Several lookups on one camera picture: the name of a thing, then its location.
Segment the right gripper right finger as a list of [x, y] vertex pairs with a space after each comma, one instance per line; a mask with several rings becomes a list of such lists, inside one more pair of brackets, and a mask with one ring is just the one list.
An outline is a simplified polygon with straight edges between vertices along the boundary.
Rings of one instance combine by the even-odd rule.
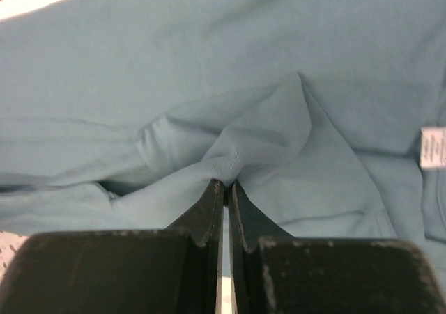
[[238, 182], [228, 198], [236, 313], [444, 313], [424, 254], [394, 239], [294, 237]]

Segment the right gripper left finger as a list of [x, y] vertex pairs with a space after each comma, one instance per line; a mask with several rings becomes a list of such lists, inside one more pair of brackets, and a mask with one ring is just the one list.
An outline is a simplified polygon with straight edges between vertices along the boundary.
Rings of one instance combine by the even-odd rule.
[[41, 233], [1, 282], [2, 313], [218, 313], [224, 187], [161, 230]]

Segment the blue t shirt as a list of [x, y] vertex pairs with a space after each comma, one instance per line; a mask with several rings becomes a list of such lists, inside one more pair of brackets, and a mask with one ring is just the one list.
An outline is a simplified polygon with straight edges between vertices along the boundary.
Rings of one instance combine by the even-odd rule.
[[163, 228], [238, 180], [445, 275], [445, 0], [65, 0], [1, 23], [1, 229]]

